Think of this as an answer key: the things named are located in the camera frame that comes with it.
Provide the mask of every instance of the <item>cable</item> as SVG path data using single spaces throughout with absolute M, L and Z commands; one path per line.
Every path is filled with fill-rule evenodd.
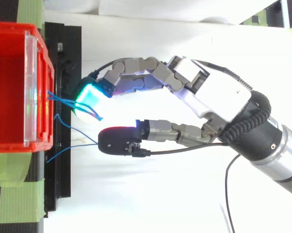
M 258 91 L 252 91 L 250 100 L 259 105 L 259 111 L 249 118 L 228 126 L 218 137 L 222 142 L 233 143 L 268 120 L 271 114 L 268 98 Z
M 58 152 L 56 155 L 54 155 L 51 159 L 49 159 L 46 163 L 49 163 L 52 159 L 56 158 L 58 155 L 60 155 L 61 153 L 65 152 L 66 150 L 69 150 L 71 148 L 75 148 L 75 147 L 85 147 L 85 146 L 96 146 L 98 144 L 86 144 L 86 145 L 77 145 L 77 146 L 72 146 L 72 147 L 67 147 L 65 149 L 63 149 L 61 152 Z
M 196 150 L 196 149 L 201 149 L 205 147 L 214 147 L 214 146 L 228 146 L 228 144 L 227 143 L 209 143 L 209 144 L 203 144 L 203 145 L 177 149 L 177 150 L 154 151 L 154 152 L 150 152 L 150 155 L 174 154 L 174 153 L 186 152 L 190 150 Z
M 62 99 L 62 98 L 59 98 L 58 96 L 54 95 L 52 92 L 48 91 L 48 94 L 52 96 L 52 98 L 49 98 L 49 100 L 56 100 L 56 101 L 60 101 L 62 102 L 63 104 L 67 105 L 68 107 L 72 108 L 72 109 L 77 109 L 81 112 L 85 112 L 89 115 L 91 115 L 92 117 L 96 118 L 97 120 L 102 120 L 102 117 L 100 117 L 97 112 L 91 108 L 89 105 L 87 104 L 84 104 L 84 103 L 79 103 L 79 102 L 76 102 L 74 100 L 67 100 L 67 99 Z M 83 105 L 87 108 L 89 108 L 92 112 L 94 113 L 91 113 L 87 110 L 85 110 L 84 108 L 81 108 L 81 107 L 78 107 L 78 106 L 75 106 L 75 104 L 80 104 L 80 105 Z
M 202 65 L 204 65 L 204 66 L 206 66 L 208 68 L 221 71 L 221 72 L 231 76 L 232 78 L 236 79 L 239 83 L 241 83 L 243 86 L 245 86 L 249 91 L 253 90 L 253 88 L 247 82 L 245 82 L 243 79 L 241 79 L 241 77 L 239 75 L 237 75 L 236 73 L 232 72 L 231 70 L 229 70 L 226 67 L 221 67 L 221 66 L 209 63 L 209 62 L 203 62 L 203 61 L 199 61 L 199 60 L 194 60 L 194 61 L 200 62 Z
M 51 95 L 53 98 L 59 99 L 61 101 L 65 101 L 65 102 L 69 102 L 69 103 L 74 103 L 74 104 L 79 104 L 79 105 L 85 106 L 85 107 L 89 108 L 93 113 L 98 115 L 98 113 L 91 106 L 89 106 L 89 105 L 87 105 L 85 103 L 80 103 L 80 102 L 77 102 L 77 101 L 74 101 L 74 100 L 62 99 L 62 98 L 56 96 L 55 94 L 53 94 L 50 91 L 48 91 L 48 94 Z
M 66 67 L 71 64 L 71 61 L 65 61 L 59 68 L 62 72 L 65 71 Z
M 113 65 L 114 62 L 118 61 L 118 60 L 122 60 L 122 59 L 128 59 L 128 58 L 120 58 L 120 59 L 117 59 L 117 60 L 114 60 L 112 62 L 109 62 L 105 65 L 103 65 L 102 67 L 98 68 L 97 70 L 93 71 L 92 73 L 89 74 L 90 77 L 92 77 L 93 79 L 97 79 L 99 73 L 103 70 L 103 69 L 106 69 L 107 67 Z
M 94 142 L 94 144 L 86 144 L 86 145 L 77 145 L 77 146 L 67 147 L 67 148 L 63 149 L 62 151 L 58 152 L 56 155 L 54 155 L 54 156 L 53 156 L 51 159 L 49 159 L 46 163 L 49 163 L 52 159 L 56 158 L 58 155 L 60 155 L 61 153 L 65 152 L 66 150 L 69 150 L 69 149 L 71 149 L 71 148 L 74 148 L 74 147 L 84 147 L 84 146 L 95 146 L 95 145 L 98 145 L 98 143 L 97 143 L 96 141 L 94 141 L 92 138 L 90 138 L 89 136 L 87 136 L 87 135 L 86 135 L 85 133 L 83 133 L 82 131 L 80 131 L 80 130 L 74 128 L 74 127 L 71 127 L 71 126 L 69 126 L 69 125 L 67 125 L 67 124 L 65 124 L 65 123 L 62 121 L 62 119 L 60 118 L 59 114 L 56 114 L 56 115 L 54 116 L 54 119 L 56 119 L 56 118 L 58 118 L 58 120 L 60 121 L 60 123 L 61 123 L 62 125 L 64 125 L 64 126 L 67 127 L 67 128 L 70 128 L 70 129 L 73 129 L 73 130 L 78 131 L 79 133 L 83 134 L 85 137 L 87 137 L 88 139 L 90 139 L 92 142 Z
M 56 118 L 58 118 L 58 120 L 60 121 L 60 123 L 61 123 L 62 125 L 66 126 L 67 128 L 70 128 L 70 129 L 73 129 L 73 130 L 75 130 L 75 131 L 78 131 L 79 133 L 83 134 L 85 137 L 87 137 L 87 138 L 88 138 L 89 140 L 91 140 L 92 142 L 98 144 L 96 141 L 94 141 L 92 138 L 90 138 L 89 136 L 87 136 L 87 135 L 86 135 L 84 132 L 82 132 L 81 130 L 78 130 L 78 129 L 74 128 L 74 127 L 71 127 L 71 126 L 65 124 L 65 123 L 62 121 L 62 119 L 60 118 L 59 114 L 56 114 L 56 115 L 54 116 L 54 119 L 56 119 Z
M 231 229 L 232 229 L 232 233 L 235 233 L 234 231 L 234 226 L 233 226 L 233 222 L 232 222 L 232 218 L 231 218 L 231 213 L 230 213 L 230 208 L 229 208 L 229 201 L 228 201 L 228 173 L 229 173 L 229 169 L 232 166 L 232 164 L 236 161 L 237 158 L 239 158 L 241 155 L 238 154 L 237 156 L 235 156 L 232 161 L 229 163 L 226 171 L 225 171 L 225 178 L 224 178 L 224 192 L 225 192 L 225 204 L 227 206 L 227 212 L 228 212 L 228 217 L 229 217 L 229 221 L 230 221 L 230 225 L 231 225 Z

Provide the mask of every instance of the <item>white table surface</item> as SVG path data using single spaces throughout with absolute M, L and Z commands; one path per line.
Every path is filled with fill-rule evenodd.
M 268 96 L 272 116 L 292 129 L 292 33 L 285 29 L 185 23 L 47 11 L 45 20 L 82 26 L 82 76 L 121 57 L 187 56 L 226 66 Z M 167 90 L 116 97 L 105 123 L 72 126 L 97 138 L 104 127 L 132 119 L 166 119 L 201 126 L 203 120 Z M 71 132 L 73 145 L 89 143 Z M 143 142 L 149 150 L 179 148 Z M 71 150 L 71 198 L 45 219 L 46 233 L 229 232 L 224 172 L 237 153 L 207 148 L 132 158 L 94 147 Z M 230 210 L 237 233 L 292 233 L 292 195 L 238 159 L 229 173 Z

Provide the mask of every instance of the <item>coiled black cable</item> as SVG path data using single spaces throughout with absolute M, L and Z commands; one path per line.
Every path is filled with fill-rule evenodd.
M 245 82 L 243 79 L 241 79 L 241 77 L 239 75 L 237 75 L 236 73 L 232 72 L 231 70 L 229 70 L 226 67 L 221 67 L 209 62 L 203 62 L 204 65 L 206 65 L 207 67 L 211 68 L 211 69 L 215 69 L 218 71 L 221 71 L 227 75 L 230 75 L 232 78 L 235 78 L 238 82 L 240 82 L 243 86 L 245 86 L 246 88 L 248 88 L 250 91 L 253 90 L 253 88 L 247 83 Z
M 264 94 L 258 91 L 252 91 L 250 100 L 259 106 L 259 111 L 245 120 L 228 126 L 228 128 L 219 135 L 219 140 L 228 144 L 233 143 L 250 132 L 253 128 L 263 124 L 270 117 L 271 105 Z

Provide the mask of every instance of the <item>black cable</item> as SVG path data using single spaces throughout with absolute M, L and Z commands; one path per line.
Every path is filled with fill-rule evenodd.
M 231 213 L 230 213 L 230 208 L 229 208 L 229 201 L 228 201 L 228 173 L 229 173 L 229 169 L 232 166 L 232 164 L 236 161 L 237 158 L 239 158 L 241 155 L 238 154 L 237 156 L 235 156 L 233 158 L 233 160 L 229 163 L 226 171 L 225 171 L 225 178 L 224 178 L 224 191 L 225 191 L 225 204 L 227 206 L 227 212 L 228 212 L 228 217 L 229 217 L 229 221 L 230 221 L 230 225 L 231 225 L 231 229 L 232 229 L 232 233 L 235 233 L 234 231 L 234 226 L 233 226 L 233 222 L 232 222 L 232 218 L 231 218 Z
M 239 75 L 237 75 L 236 73 L 232 72 L 231 70 L 229 70 L 226 67 L 221 67 L 221 66 L 209 63 L 209 62 L 203 62 L 203 61 L 198 61 L 198 60 L 194 60 L 194 61 L 200 62 L 202 65 L 204 65 L 204 66 L 206 66 L 208 68 L 221 71 L 221 72 L 231 76 L 232 78 L 236 79 L 239 83 L 241 83 L 243 86 L 245 86 L 248 90 L 250 90 L 250 91 L 253 90 L 253 88 L 247 82 L 245 82 L 243 79 L 241 79 L 241 77 Z
M 201 148 L 205 148 L 205 147 L 213 147 L 213 146 L 228 146 L 228 144 L 227 143 L 209 143 L 209 144 L 203 144 L 203 145 L 198 145 L 198 146 L 188 147 L 188 148 L 183 148 L 183 149 L 177 149 L 177 150 L 154 151 L 154 152 L 150 152 L 150 155 L 174 154 L 174 153 L 186 152 L 186 151 L 190 151 L 190 150 L 196 150 L 196 149 L 201 149 Z
M 64 70 L 69 64 L 71 64 L 71 61 L 65 61 L 59 68 L 59 70 Z
M 109 63 L 103 65 L 102 67 L 98 68 L 98 69 L 95 70 L 94 72 L 90 73 L 89 76 L 91 76 L 91 77 L 94 78 L 94 79 L 97 79 L 99 73 L 100 73 L 102 70 L 106 69 L 106 68 L 109 67 L 109 66 L 112 66 L 114 62 L 116 62 L 116 61 L 118 61 L 118 60 L 122 60 L 122 59 L 128 59 L 128 58 L 120 58 L 120 59 L 114 60 L 114 61 L 112 61 L 112 62 L 109 62 Z
M 252 91 L 250 100 L 259 105 L 259 111 L 249 118 L 228 126 L 218 137 L 222 142 L 233 143 L 268 120 L 271 114 L 268 98 L 258 91 Z

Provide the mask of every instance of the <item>red bin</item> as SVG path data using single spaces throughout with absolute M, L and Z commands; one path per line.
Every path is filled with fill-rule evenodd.
M 0 153 L 53 145 L 54 68 L 35 25 L 0 22 Z

